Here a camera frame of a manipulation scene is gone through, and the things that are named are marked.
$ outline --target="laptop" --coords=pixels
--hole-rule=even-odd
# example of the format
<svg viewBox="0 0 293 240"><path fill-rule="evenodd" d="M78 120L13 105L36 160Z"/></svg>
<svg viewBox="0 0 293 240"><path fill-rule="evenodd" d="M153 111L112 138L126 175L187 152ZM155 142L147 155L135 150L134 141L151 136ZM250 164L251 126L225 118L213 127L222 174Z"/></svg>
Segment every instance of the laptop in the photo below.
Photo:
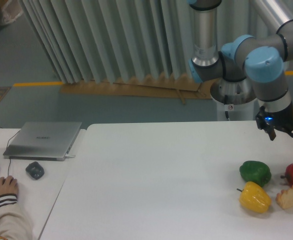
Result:
<svg viewBox="0 0 293 240"><path fill-rule="evenodd" d="M5 158L64 161L81 122L26 122L3 153Z"/></svg>

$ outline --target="white desk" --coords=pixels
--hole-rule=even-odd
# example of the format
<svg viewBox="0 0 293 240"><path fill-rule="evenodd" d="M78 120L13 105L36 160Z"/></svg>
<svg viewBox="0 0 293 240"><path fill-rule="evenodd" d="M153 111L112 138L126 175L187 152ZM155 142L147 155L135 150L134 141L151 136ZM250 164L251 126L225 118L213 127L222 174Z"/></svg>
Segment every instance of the white desk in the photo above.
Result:
<svg viewBox="0 0 293 240"><path fill-rule="evenodd" d="M4 159L3 152L8 140L18 130L0 129L0 177L8 176L9 159ZM70 150L71 155L75 155L78 151L85 132L85 130L79 132ZM26 167L34 160L12 159L9 174L18 181L18 202L33 226L34 240L39 239L70 166L75 160L70 158L65 161L38 161L44 168L44 175L39 180L34 180L26 173Z"/></svg>
<svg viewBox="0 0 293 240"><path fill-rule="evenodd" d="M276 134L254 121L91 125L41 239L291 239L293 208L275 197L293 139ZM238 201L247 160L271 169L267 213Z"/></svg>

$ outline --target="white sleeve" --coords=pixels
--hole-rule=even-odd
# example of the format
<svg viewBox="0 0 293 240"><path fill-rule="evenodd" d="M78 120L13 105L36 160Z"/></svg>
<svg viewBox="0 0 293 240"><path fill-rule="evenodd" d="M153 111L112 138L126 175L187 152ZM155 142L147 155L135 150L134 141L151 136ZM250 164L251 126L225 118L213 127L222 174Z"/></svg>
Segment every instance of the white sleeve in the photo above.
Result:
<svg viewBox="0 0 293 240"><path fill-rule="evenodd" d="M0 196L0 236L8 240L31 240L32 228L15 196Z"/></svg>

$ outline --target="human hand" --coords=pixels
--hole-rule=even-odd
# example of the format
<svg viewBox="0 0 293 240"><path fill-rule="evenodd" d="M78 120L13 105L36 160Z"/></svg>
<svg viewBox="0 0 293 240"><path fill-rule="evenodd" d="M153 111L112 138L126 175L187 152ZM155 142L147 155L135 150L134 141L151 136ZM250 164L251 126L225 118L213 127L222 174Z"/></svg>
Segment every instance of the human hand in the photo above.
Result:
<svg viewBox="0 0 293 240"><path fill-rule="evenodd" d="M18 180L14 179L13 176L4 178L0 177L0 196L4 194L15 194L18 196Z"/></svg>

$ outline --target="floor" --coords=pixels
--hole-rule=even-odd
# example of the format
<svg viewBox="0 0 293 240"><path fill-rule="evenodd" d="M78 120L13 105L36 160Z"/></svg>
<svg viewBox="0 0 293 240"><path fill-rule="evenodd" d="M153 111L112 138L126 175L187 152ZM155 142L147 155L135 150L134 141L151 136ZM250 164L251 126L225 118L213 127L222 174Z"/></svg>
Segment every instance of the floor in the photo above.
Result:
<svg viewBox="0 0 293 240"><path fill-rule="evenodd" d="M0 28L0 87L55 82L39 41L24 16ZM293 99L293 76L287 77ZM103 96L59 93L61 86L12 87L0 102L0 127L21 128L28 121L99 123L216 121L213 100Z"/></svg>

